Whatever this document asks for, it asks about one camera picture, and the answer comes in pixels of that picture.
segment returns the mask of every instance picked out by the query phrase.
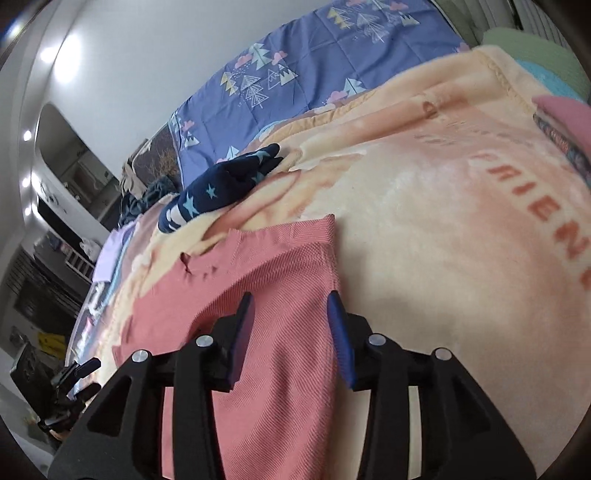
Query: fleece blanket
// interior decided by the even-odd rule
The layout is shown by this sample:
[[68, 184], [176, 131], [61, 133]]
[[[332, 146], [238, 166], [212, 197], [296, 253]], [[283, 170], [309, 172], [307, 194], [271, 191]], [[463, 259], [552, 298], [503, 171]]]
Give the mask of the fleece blanket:
[[[591, 196], [532, 119], [531, 98], [545, 93], [481, 47], [276, 125], [247, 149], [277, 142], [285, 159], [246, 199], [171, 235], [155, 228], [161, 205], [145, 215], [89, 351], [103, 362], [95, 379], [116, 369], [134, 300], [181, 253], [207, 252], [231, 229], [333, 213], [347, 309], [403, 348], [450, 348], [542, 473], [591, 401]], [[368, 400], [337, 388], [316, 452], [326, 478], [355, 478]], [[417, 475], [415, 427], [412, 439]]]

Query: pink fabric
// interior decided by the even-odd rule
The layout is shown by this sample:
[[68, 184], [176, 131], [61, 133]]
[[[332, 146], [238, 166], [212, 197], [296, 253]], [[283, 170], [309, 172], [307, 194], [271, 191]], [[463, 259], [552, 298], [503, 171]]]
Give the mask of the pink fabric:
[[532, 101], [567, 128], [567, 134], [591, 158], [591, 108], [589, 105], [567, 97], [539, 95]]
[[[182, 255], [138, 299], [114, 348], [118, 364], [143, 348], [173, 351], [234, 313], [245, 291], [256, 315], [241, 380], [214, 393], [228, 480], [322, 476], [335, 388], [326, 298], [338, 289], [335, 218], [231, 230], [200, 257]], [[173, 475], [171, 400], [165, 399], [163, 474]]]

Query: folded clothes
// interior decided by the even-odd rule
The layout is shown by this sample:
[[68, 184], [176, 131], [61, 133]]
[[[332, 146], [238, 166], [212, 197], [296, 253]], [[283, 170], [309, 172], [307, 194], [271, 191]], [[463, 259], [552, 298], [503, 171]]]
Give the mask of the folded clothes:
[[591, 189], [591, 163], [589, 163], [587, 155], [584, 154], [576, 143], [565, 136], [564, 132], [555, 125], [555, 122], [551, 122], [550, 120], [550, 118], [545, 117], [540, 111], [534, 114], [536, 125], [562, 151], [573, 168], [583, 177], [587, 187]]
[[162, 210], [158, 229], [175, 232], [202, 213], [243, 199], [283, 160], [278, 153], [275, 143], [209, 167]]
[[[334, 215], [231, 230], [201, 256], [182, 254], [136, 300], [121, 345], [113, 347], [118, 365], [140, 348], [154, 355], [177, 350], [234, 313], [244, 292], [252, 293], [255, 321], [241, 379], [230, 394], [213, 393], [228, 480], [322, 477], [336, 380], [326, 320], [326, 299], [339, 288], [335, 230]], [[173, 478], [171, 400], [167, 391], [167, 478]]]
[[532, 101], [543, 112], [558, 120], [566, 133], [591, 157], [591, 107], [576, 100], [553, 95], [539, 95]]
[[99, 258], [96, 260], [95, 273], [92, 276], [93, 283], [111, 281], [113, 270], [115, 270], [115, 265], [123, 248], [125, 232], [132, 228], [134, 223], [135, 221], [132, 221], [111, 232], [100, 251]]
[[544, 85], [552, 93], [552, 95], [573, 98], [579, 102], [584, 101], [568, 83], [563, 81], [555, 73], [545, 69], [542, 65], [526, 60], [517, 60], [517, 63], [531, 73], [538, 82]]
[[129, 192], [125, 194], [121, 205], [121, 217], [119, 218], [119, 226], [124, 226], [127, 223], [133, 222], [141, 213], [145, 213], [161, 198], [166, 197], [169, 193], [176, 193], [177, 189], [172, 180], [166, 175], [163, 175], [155, 182], [152, 182], [144, 195], [139, 200]]

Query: green pillow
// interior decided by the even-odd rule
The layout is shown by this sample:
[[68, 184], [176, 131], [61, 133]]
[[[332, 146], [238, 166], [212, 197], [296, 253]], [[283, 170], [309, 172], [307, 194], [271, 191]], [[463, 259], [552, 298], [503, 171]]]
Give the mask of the green pillow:
[[493, 28], [484, 33], [483, 45], [497, 45], [516, 60], [537, 63], [555, 73], [582, 98], [589, 97], [591, 82], [576, 55], [536, 35], [511, 28]]

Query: lavender cloth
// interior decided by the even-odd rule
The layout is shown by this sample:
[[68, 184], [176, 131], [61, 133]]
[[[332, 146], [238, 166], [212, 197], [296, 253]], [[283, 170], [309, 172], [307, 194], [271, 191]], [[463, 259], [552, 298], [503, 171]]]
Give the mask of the lavender cloth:
[[113, 230], [111, 232], [100, 251], [99, 258], [96, 260], [95, 273], [92, 276], [93, 283], [111, 281], [119, 255], [121, 254], [121, 249], [123, 248], [125, 234], [134, 225], [135, 222], [127, 223], [119, 230]]

